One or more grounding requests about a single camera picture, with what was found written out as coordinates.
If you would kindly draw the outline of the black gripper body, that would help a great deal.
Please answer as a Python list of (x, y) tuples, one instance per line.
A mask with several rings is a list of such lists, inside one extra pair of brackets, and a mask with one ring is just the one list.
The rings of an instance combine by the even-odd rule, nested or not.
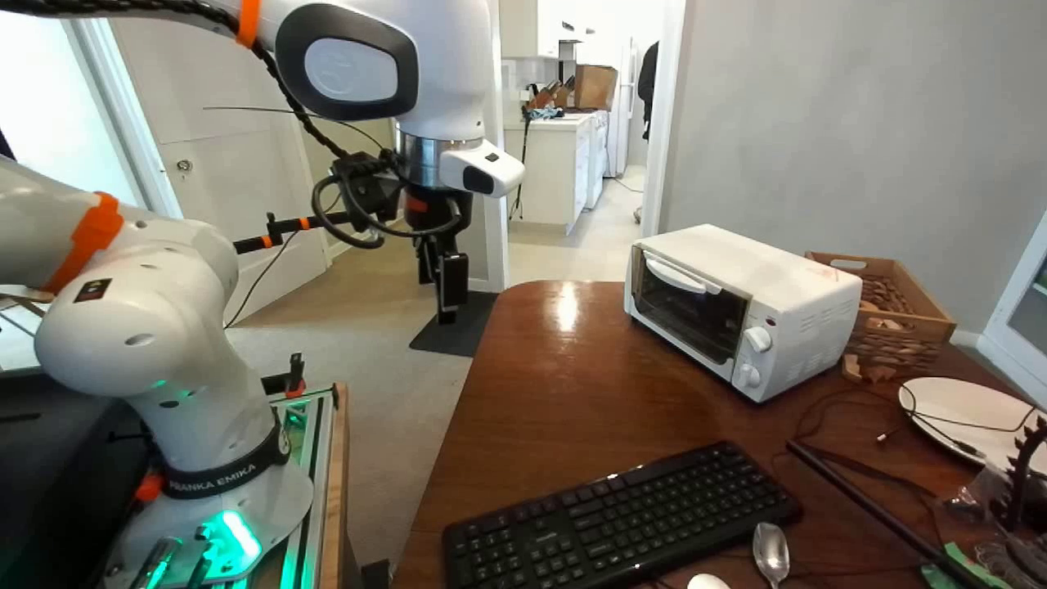
[(459, 248), (459, 235), (470, 226), (467, 194), (408, 188), (407, 226), (412, 233), (421, 284), (439, 281), (441, 272), (467, 272), (467, 255)]

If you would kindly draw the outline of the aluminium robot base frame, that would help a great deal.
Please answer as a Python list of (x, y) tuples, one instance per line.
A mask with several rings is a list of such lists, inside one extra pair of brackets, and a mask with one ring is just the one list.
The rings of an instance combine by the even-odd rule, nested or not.
[(194, 405), (191, 431), (154, 428), (164, 448), (160, 496), (118, 533), (105, 589), (247, 589), (266, 556), (300, 533), (320, 501), (300, 456), (320, 456), (335, 428), (337, 391), (251, 398), (233, 423), (230, 405)]

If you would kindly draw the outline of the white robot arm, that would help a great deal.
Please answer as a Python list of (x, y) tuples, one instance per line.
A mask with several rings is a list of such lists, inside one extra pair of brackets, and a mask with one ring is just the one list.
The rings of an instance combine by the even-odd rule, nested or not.
[[(391, 176), (407, 235), (445, 312), (464, 297), (455, 235), (473, 197), (501, 197), (522, 163), (483, 138), (493, 26), (487, 0), (2, 0), (25, 17), (160, 17), (223, 32), (262, 58), (290, 114), (391, 117), (404, 145), (343, 159), (340, 181)], [(52, 297), (44, 371), (129, 403), (160, 456), (160, 496), (118, 533), (116, 589), (219, 589), (254, 572), (315, 503), (289, 461), (262, 377), (223, 333), (236, 247), (214, 226), (83, 194), (15, 162), (2, 169), (2, 279)]]

